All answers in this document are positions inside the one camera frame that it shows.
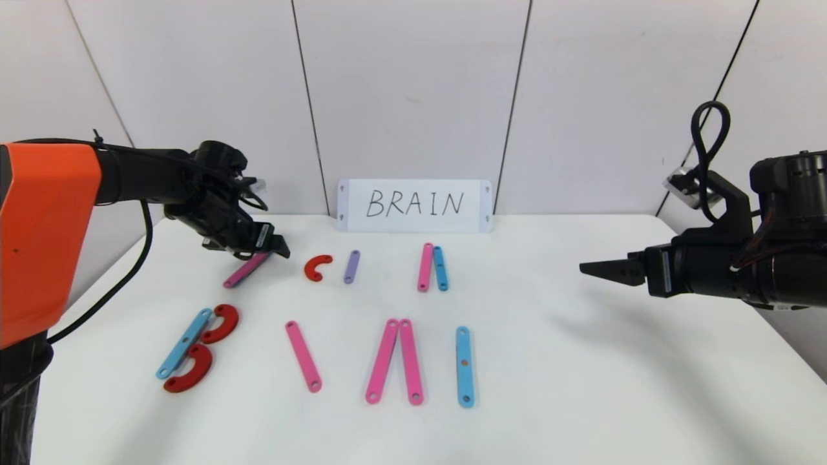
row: robotic arm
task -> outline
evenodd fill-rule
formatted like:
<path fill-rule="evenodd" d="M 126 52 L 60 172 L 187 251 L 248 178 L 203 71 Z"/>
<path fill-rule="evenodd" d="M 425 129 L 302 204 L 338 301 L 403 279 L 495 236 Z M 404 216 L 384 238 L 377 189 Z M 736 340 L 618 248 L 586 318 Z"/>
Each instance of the robotic arm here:
<path fill-rule="evenodd" d="M 753 234 L 747 195 L 706 170 L 711 156 L 705 160 L 698 128 L 706 108 L 723 109 L 723 136 L 713 150 L 723 142 L 729 112 L 720 103 L 706 103 L 692 125 L 701 165 L 667 183 L 686 199 L 700 198 L 687 201 L 696 207 L 713 196 L 723 198 L 726 213 L 712 217 L 715 221 L 708 228 L 687 229 L 671 243 L 631 252 L 625 260 L 581 263 L 581 272 L 626 285 L 648 282 L 649 294 L 657 297 L 714 295 L 760 309 L 827 306 L 827 151 L 803 151 L 753 166 L 750 185 L 758 194 L 762 218 Z M 705 213 L 711 216 L 708 206 Z"/>
<path fill-rule="evenodd" d="M 165 216 L 197 231 L 209 250 L 288 258 L 273 226 L 240 206 L 267 210 L 251 189 L 256 178 L 242 175 L 246 166 L 240 151 L 215 141 L 192 153 L 110 146 L 100 137 L 0 145 L 0 462 L 29 462 L 38 376 L 56 340 L 46 331 L 65 309 L 92 207 L 140 200 L 150 227 L 146 204 L 163 204 Z"/>

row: black cable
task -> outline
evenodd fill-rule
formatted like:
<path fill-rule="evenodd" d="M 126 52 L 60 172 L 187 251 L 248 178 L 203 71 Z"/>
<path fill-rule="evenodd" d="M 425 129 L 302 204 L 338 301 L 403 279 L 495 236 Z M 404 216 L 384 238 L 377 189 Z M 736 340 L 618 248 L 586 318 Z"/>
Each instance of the black cable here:
<path fill-rule="evenodd" d="M 707 151 L 706 145 L 704 144 L 704 139 L 700 134 L 700 118 L 704 111 L 711 111 L 712 108 L 718 110 L 718 113 L 721 115 L 721 128 L 718 132 L 718 136 L 715 138 L 715 142 L 712 144 L 712 147 L 709 151 Z M 695 145 L 695 152 L 698 154 L 698 166 L 695 169 L 697 170 L 698 184 L 700 188 L 700 209 L 704 212 L 706 219 L 710 220 L 712 223 L 718 221 L 718 219 L 710 210 L 710 200 L 706 193 L 706 179 L 710 170 L 710 163 L 712 162 L 712 159 L 718 154 L 718 151 L 726 140 L 727 134 L 729 134 L 730 122 L 731 119 L 729 116 L 729 110 L 726 106 L 721 102 L 710 100 L 709 102 L 702 103 L 695 110 L 692 114 L 692 121 L 690 124 L 692 143 Z"/>
<path fill-rule="evenodd" d="M 72 322 L 66 328 L 63 328 L 59 333 L 55 334 L 54 336 L 46 339 L 49 344 L 54 344 L 60 341 L 62 338 L 69 336 L 75 329 L 80 328 L 81 324 L 86 323 L 86 320 L 92 318 L 98 310 L 100 310 L 121 288 L 132 279 L 132 277 L 141 269 L 143 266 L 144 261 L 146 261 L 146 256 L 150 253 L 150 247 L 152 246 L 152 217 L 150 215 L 150 205 L 146 202 L 146 200 L 140 200 L 141 202 L 141 210 L 144 213 L 144 225 L 146 226 L 146 238 L 144 239 L 144 248 L 141 249 L 141 254 L 138 256 L 138 260 L 135 261 L 135 265 L 127 272 L 120 281 L 117 282 L 103 297 L 100 298 L 95 305 L 92 305 L 86 313 L 80 315 L 78 319 Z"/>
<path fill-rule="evenodd" d="M 0 397 L 0 410 L 6 408 L 6 405 L 8 405 L 9 402 L 11 402 L 27 387 L 29 387 L 31 383 L 37 381 L 37 378 L 41 377 L 54 356 L 55 351 L 51 348 L 51 346 L 47 345 L 45 349 L 43 349 L 43 354 L 37 358 L 36 365 L 31 369 L 31 371 L 28 372 L 26 376 L 20 380 L 20 382 L 14 385 L 12 389 L 2 393 L 2 397 Z"/>

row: white wall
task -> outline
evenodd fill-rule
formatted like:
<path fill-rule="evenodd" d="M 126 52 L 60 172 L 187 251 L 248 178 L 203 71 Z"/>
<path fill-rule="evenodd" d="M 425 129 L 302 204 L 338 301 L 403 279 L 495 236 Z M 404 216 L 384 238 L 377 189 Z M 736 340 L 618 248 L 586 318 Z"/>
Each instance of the white wall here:
<path fill-rule="evenodd" d="M 496 213 L 652 213 L 754 0 L 535 0 Z"/>
<path fill-rule="evenodd" d="M 296 0 L 331 211 L 344 178 L 500 177 L 528 0 Z"/>
<path fill-rule="evenodd" d="M 761 2 L 719 100 L 732 126 L 712 170 L 750 194 L 749 169 L 761 159 L 827 149 L 827 2 Z M 705 127 L 714 140 L 717 118 Z M 693 152 L 687 165 L 697 164 Z M 713 211 L 721 215 L 724 205 Z M 670 196 L 660 218 L 677 231 L 709 224 Z M 763 312 L 827 379 L 827 310 Z"/>
<path fill-rule="evenodd" d="M 290 2 L 69 0 L 138 147 L 226 142 L 271 213 L 326 213 Z"/>
<path fill-rule="evenodd" d="M 128 145 L 62 0 L 0 2 L 0 141 L 33 137 Z M 160 209 L 154 220 L 160 219 Z M 92 212 L 69 301 L 74 301 L 139 237 L 141 207 L 126 202 Z M 44 247 L 59 247 L 55 241 Z"/>

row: purple plastic bar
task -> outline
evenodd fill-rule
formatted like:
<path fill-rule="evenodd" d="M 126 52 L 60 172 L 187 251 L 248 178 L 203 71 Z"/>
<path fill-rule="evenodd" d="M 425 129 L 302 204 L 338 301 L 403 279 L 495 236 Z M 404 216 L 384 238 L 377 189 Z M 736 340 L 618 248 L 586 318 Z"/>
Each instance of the purple plastic bar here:
<path fill-rule="evenodd" d="M 250 260 L 244 262 L 244 265 L 241 265 L 235 273 L 230 275 L 226 281 L 224 281 L 224 287 L 230 289 L 231 287 L 236 287 L 238 283 L 241 282 L 244 278 L 248 277 L 250 273 L 256 270 L 264 260 L 267 260 L 267 257 L 270 256 L 270 253 L 256 253 Z"/>
<path fill-rule="evenodd" d="M 359 266 L 359 257 L 361 254 L 355 250 L 351 252 L 351 258 L 347 261 L 347 269 L 345 270 L 345 284 L 351 284 L 356 279 L 356 267 Z"/>

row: wall seam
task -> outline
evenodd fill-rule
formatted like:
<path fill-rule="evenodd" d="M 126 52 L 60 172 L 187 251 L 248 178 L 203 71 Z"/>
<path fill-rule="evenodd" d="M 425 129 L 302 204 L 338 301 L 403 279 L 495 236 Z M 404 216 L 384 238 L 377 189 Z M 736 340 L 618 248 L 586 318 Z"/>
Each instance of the wall seam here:
<path fill-rule="evenodd" d="M 517 76 L 514 79 L 514 95 L 511 97 L 511 110 L 509 111 L 509 124 L 505 129 L 505 144 L 503 145 L 503 158 L 500 161 L 500 175 L 497 177 L 497 190 L 494 194 L 494 210 L 492 213 L 497 213 L 497 202 L 500 200 L 500 186 L 503 185 L 503 171 L 505 170 L 505 153 L 509 149 L 509 137 L 511 135 L 511 122 L 514 120 L 514 105 L 517 103 L 517 89 L 519 87 L 519 75 L 523 69 L 523 56 L 525 55 L 525 42 L 528 38 L 528 24 L 531 22 L 531 6 L 533 0 L 528 0 L 528 11 L 525 17 L 525 29 L 523 29 L 523 44 L 519 50 L 519 61 L 517 62 Z"/>

